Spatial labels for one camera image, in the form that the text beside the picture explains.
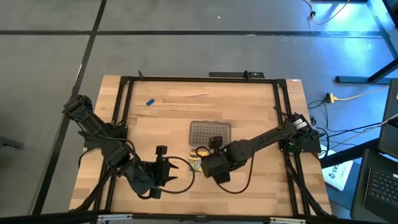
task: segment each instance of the laptop keyboard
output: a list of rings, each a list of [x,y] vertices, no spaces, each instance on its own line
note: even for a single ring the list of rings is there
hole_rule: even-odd
[[[398,208],[398,178],[371,169],[367,195]]]

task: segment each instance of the laptop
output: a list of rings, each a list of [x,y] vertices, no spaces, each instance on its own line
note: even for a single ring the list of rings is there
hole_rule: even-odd
[[[392,79],[383,120],[398,113],[398,78]],[[398,158],[398,127],[385,124],[381,128],[378,150]],[[391,223],[398,223],[398,163],[373,164],[368,172],[364,206]]]

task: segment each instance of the yellow cable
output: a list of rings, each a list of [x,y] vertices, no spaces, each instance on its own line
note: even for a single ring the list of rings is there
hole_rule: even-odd
[[[374,92],[383,90],[383,89],[385,89],[385,88],[389,88],[389,86],[386,86],[386,87],[383,87],[383,88],[380,88],[380,89],[377,89],[377,90],[369,91],[369,92],[367,92],[367,93],[362,93],[362,94],[359,94],[359,95],[356,95],[356,96],[351,96],[351,97],[348,97],[348,98],[337,98],[337,97],[335,97],[334,100],[335,100],[335,101],[337,101],[337,100],[340,100],[340,101],[343,101],[343,100],[351,100],[351,99],[354,99],[354,98],[358,98],[358,97],[360,97],[360,96],[364,96],[364,95],[367,95],[367,94],[370,94],[370,93],[374,93]]]

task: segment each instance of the white paper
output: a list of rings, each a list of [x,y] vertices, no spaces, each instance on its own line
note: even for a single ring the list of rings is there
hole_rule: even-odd
[[[321,145],[321,150],[326,150],[326,147]],[[329,150],[328,156],[334,154],[333,150]],[[323,179],[332,187],[342,191],[347,183],[349,171],[353,165],[353,161],[347,161],[342,164],[331,166],[322,169]]]

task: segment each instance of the white sticker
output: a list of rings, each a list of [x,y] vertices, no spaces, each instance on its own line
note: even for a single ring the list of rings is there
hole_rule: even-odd
[[[296,126],[296,129],[299,130],[299,129],[302,128],[302,127],[306,127],[306,125],[307,125],[306,122],[303,122],[303,123],[297,125],[297,126]]]
[[[298,119],[298,120],[293,122],[293,125],[296,126],[296,125],[300,124],[301,122],[303,122],[303,120]]]

